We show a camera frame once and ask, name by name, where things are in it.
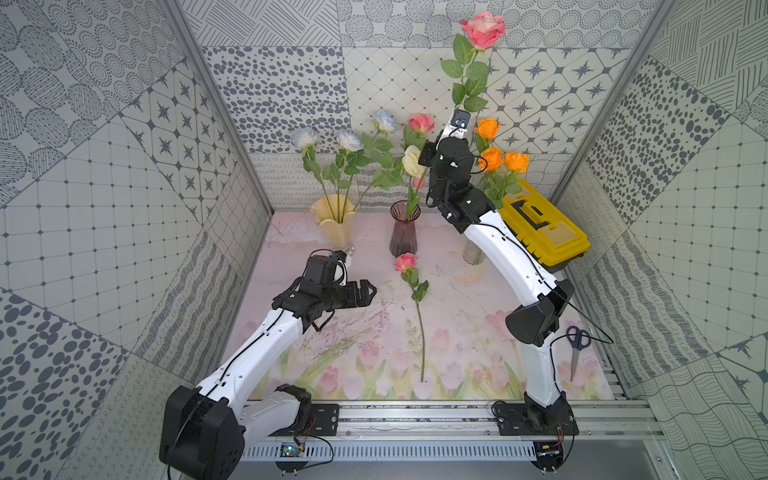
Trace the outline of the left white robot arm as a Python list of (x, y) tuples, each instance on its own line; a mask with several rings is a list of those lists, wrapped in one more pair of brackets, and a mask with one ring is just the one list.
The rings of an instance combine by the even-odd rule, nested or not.
[(284, 383), (263, 400), (249, 398), (302, 335), (321, 332), (339, 310), (372, 303), (376, 288), (366, 279), (350, 279), (350, 264), (348, 251), (313, 251), (243, 345), (196, 387), (180, 386), (169, 396), (159, 448), (167, 476), (227, 479), (247, 448), (273, 434), (292, 437), (293, 456), (308, 438), (334, 434), (337, 409), (313, 407), (302, 387)]

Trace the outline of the pink rose pair stem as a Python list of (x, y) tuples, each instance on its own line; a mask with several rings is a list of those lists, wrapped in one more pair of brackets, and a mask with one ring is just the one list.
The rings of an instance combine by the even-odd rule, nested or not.
[(482, 111), (488, 101), (483, 98), (490, 76), (484, 55), (503, 37), (507, 24), (503, 16), (489, 11), (459, 22), (462, 33), (454, 37), (453, 57), (440, 62), (442, 71), (453, 80), (451, 96), (454, 106), (469, 113)]

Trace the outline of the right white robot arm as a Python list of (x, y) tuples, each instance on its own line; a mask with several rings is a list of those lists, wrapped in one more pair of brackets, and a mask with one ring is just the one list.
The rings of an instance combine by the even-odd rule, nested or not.
[(565, 405), (552, 344), (574, 288), (568, 280), (558, 281), (533, 258), (491, 200), (470, 182), (474, 163), (465, 139), (448, 136), (426, 142), (418, 160), (429, 173), (426, 204), (480, 248), (520, 301), (505, 322), (523, 345), (524, 399), (530, 407), (552, 414)]

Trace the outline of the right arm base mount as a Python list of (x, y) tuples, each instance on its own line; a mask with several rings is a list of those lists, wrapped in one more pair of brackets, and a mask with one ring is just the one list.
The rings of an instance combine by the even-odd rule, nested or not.
[(501, 436), (576, 436), (579, 428), (565, 392), (543, 407), (528, 394), (523, 403), (497, 400), (491, 405)]

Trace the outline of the pink rose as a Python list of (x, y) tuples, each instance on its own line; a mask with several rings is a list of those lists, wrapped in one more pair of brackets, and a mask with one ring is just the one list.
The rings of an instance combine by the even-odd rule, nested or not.
[(429, 133), (435, 128), (433, 118), (428, 114), (418, 113), (412, 115), (406, 122), (403, 130), (403, 146), (405, 149), (415, 146), (422, 149), (427, 141)]

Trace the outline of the white-blue rose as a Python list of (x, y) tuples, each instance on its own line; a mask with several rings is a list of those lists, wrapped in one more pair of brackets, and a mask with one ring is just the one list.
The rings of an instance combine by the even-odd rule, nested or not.
[(362, 137), (365, 153), (371, 161), (389, 169), (394, 164), (393, 143), (389, 136), (395, 132), (396, 122), (384, 109), (379, 109), (372, 120), (375, 132), (373, 135), (364, 134)]
[(330, 182), (335, 188), (336, 221), (343, 223), (349, 212), (358, 209), (368, 193), (368, 188), (359, 192), (352, 208), (347, 207), (352, 186), (356, 177), (370, 165), (364, 142), (354, 133), (346, 129), (337, 131), (338, 151), (331, 165)]
[(302, 127), (292, 135), (292, 143), (301, 153), (303, 169), (319, 182), (323, 196), (331, 194), (326, 188), (327, 183), (336, 193), (339, 193), (341, 179), (339, 167), (335, 161), (326, 166), (320, 165), (316, 152), (318, 141), (319, 134), (312, 127)]

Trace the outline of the cream white rose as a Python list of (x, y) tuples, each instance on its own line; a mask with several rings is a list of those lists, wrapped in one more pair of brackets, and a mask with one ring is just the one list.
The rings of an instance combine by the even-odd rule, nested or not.
[(394, 160), (394, 164), (391, 168), (385, 169), (380, 167), (373, 173), (371, 183), (366, 189), (359, 195), (358, 200), (354, 204), (357, 209), (367, 193), (373, 188), (389, 189), (399, 184), (405, 184), (406, 180), (411, 183), (412, 177), (424, 176), (427, 184), (427, 168), (419, 164), (419, 157), (421, 150), (415, 146), (405, 149), (402, 157), (399, 160)]

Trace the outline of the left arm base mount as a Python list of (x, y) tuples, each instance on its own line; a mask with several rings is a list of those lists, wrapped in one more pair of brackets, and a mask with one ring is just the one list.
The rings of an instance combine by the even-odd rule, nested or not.
[(294, 420), (288, 426), (278, 429), (272, 436), (315, 435), (320, 437), (335, 436), (338, 430), (340, 405), (316, 404), (312, 395), (304, 388), (282, 384), (279, 385), (271, 398), (278, 395), (288, 396), (297, 402)]

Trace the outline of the pink tulip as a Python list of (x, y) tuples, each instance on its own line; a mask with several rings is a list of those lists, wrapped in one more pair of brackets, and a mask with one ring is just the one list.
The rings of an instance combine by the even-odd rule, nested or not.
[(426, 186), (426, 180), (424, 176), (411, 178), (411, 183), (408, 186), (406, 215), (405, 215), (406, 220), (410, 221), (413, 219), (415, 211), (419, 206), (419, 202), (420, 202), (419, 192), (425, 186)]

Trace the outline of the orange rose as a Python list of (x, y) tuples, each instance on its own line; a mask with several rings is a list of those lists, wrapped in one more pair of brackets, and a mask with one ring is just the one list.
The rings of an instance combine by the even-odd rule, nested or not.
[(491, 146), (499, 128), (500, 125), (494, 118), (485, 118), (477, 121), (473, 140), (480, 153), (486, 151)]
[(478, 165), (482, 170), (479, 188), (495, 208), (500, 209), (506, 194), (505, 175), (499, 172), (502, 166), (502, 150), (498, 147), (489, 147), (481, 154)]
[(530, 164), (530, 156), (524, 153), (507, 152), (502, 158), (506, 172), (503, 176), (503, 195), (519, 193), (518, 177), (525, 173)]

